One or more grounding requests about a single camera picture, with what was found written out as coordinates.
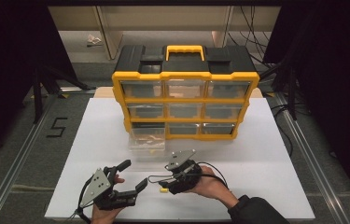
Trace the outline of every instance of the hand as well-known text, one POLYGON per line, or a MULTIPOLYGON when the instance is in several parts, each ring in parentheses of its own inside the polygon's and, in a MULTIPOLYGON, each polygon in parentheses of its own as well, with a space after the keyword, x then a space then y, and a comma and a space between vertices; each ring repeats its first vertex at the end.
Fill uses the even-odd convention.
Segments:
MULTIPOLYGON (((116 183, 123 183, 125 179, 119 178, 119 175, 116 175, 114 178, 116 183)), ((92 224, 111 224, 116 219, 116 216, 122 211, 124 208, 117 208, 111 211, 100 210, 96 204, 93 205, 92 209, 92 224)))
MULTIPOLYGON (((203 174, 215 175, 212 168, 207 166, 201 166, 201 168, 203 174)), ((199 194, 206 198, 217 199, 227 208, 232 208, 239 202, 235 195, 233 195, 219 180, 209 176, 201 176, 198 184, 193 189, 189 190, 189 192, 199 194)))

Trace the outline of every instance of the black sleeve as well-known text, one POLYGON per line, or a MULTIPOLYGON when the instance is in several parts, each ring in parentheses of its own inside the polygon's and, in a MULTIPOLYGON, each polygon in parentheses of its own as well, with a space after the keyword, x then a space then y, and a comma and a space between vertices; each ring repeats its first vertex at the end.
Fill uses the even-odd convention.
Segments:
POLYGON ((249 199, 246 195, 228 210, 232 223, 236 224, 283 224, 289 223, 267 201, 262 198, 249 199))

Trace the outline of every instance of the white table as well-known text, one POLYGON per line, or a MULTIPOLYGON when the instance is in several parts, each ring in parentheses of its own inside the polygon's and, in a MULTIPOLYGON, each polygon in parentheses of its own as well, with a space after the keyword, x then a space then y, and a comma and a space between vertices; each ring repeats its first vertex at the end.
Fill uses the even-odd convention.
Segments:
MULTIPOLYGON (((53 193, 46 218, 65 219, 77 208, 85 181, 99 167, 115 166, 130 159, 132 166, 120 173, 119 191, 134 189, 148 175, 169 175, 166 157, 139 158, 127 149, 128 133, 115 99, 92 98, 53 193)), ((218 168, 237 196, 266 199, 287 219, 313 219, 314 213, 287 154, 285 145, 263 98, 251 98, 245 120, 232 141, 168 140, 166 151, 196 149, 196 162, 207 161, 218 168)), ((136 206, 124 209, 123 221, 224 221, 227 209, 216 200, 181 193, 159 193, 158 184, 148 184, 136 206)), ((91 215, 91 208, 84 210, 91 215)))

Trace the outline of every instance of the metal part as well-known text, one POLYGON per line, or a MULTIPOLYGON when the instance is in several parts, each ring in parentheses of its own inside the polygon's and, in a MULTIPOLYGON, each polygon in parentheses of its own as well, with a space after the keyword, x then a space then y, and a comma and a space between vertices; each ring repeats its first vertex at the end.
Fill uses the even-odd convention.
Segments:
POLYGON ((191 166, 189 166, 187 169, 184 170, 184 173, 188 173, 190 170, 192 170, 192 168, 194 168, 195 164, 192 164, 191 166))
POLYGON ((97 169, 95 174, 92 177, 90 184, 88 185, 87 190, 85 191, 84 196, 82 197, 81 204, 79 206, 85 206, 90 203, 93 199, 98 197, 101 193, 111 187, 110 182, 108 181, 105 173, 102 169, 97 169))
POLYGON ((96 90, 82 90, 80 87, 61 87, 59 94, 95 94, 96 90))
MULTIPOLYGON (((280 105, 285 105, 287 103, 285 97, 282 93, 277 92, 277 102, 280 105)), ((290 114, 285 111, 285 118, 291 132, 296 139, 303 157, 308 163, 309 169, 314 176, 317 186, 325 199, 327 206, 335 220, 336 223, 350 223, 347 214, 344 211, 341 200, 337 197, 333 187, 329 183, 326 175, 324 174, 319 162, 317 161, 314 152, 310 148, 308 141, 302 133, 302 130, 296 120, 293 120, 290 114)))
POLYGON ((165 169, 172 171, 173 169, 181 166, 185 161, 187 161, 191 156, 196 153, 195 149, 187 151, 177 151, 172 152, 172 157, 169 163, 165 166, 165 169))
POLYGON ((49 112, 49 109, 53 105, 57 95, 50 95, 48 100, 46 101, 46 106, 43 110, 43 114, 38 120, 36 124, 32 126, 31 131, 29 132, 26 140, 23 142, 23 145, 18 152, 17 157, 9 168, 4 180, 0 184, 0 210, 3 207, 9 192, 18 177, 18 174, 21 171, 22 166, 24 165, 27 157, 29 156, 29 152, 32 150, 32 147, 35 143, 36 138, 38 137, 43 124, 45 123, 46 116, 49 112))

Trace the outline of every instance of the plastic drawer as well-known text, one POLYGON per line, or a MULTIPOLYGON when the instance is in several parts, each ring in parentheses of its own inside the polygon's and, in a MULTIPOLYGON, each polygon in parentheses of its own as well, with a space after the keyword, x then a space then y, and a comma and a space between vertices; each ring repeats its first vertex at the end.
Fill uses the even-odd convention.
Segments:
POLYGON ((244 98, 250 82, 247 81, 209 81, 210 98, 244 98))
POLYGON ((197 134, 198 123, 169 123, 169 134, 197 134))
POLYGON ((202 104, 167 104, 170 118, 192 119, 201 115, 202 104))
POLYGON ((165 82, 169 98, 203 98, 205 81, 200 79, 171 79, 165 82))
POLYGON ((204 123, 202 134, 232 134, 234 123, 204 123))
POLYGON ((125 98, 157 98, 162 97, 161 81, 120 82, 125 98))
POLYGON ((134 124, 129 135, 130 151, 165 150, 165 128, 163 123, 134 124))
POLYGON ((127 104, 131 118, 154 119, 163 117, 163 104, 127 104))
POLYGON ((206 119, 238 119, 241 109, 240 104, 206 104, 204 117, 206 119))

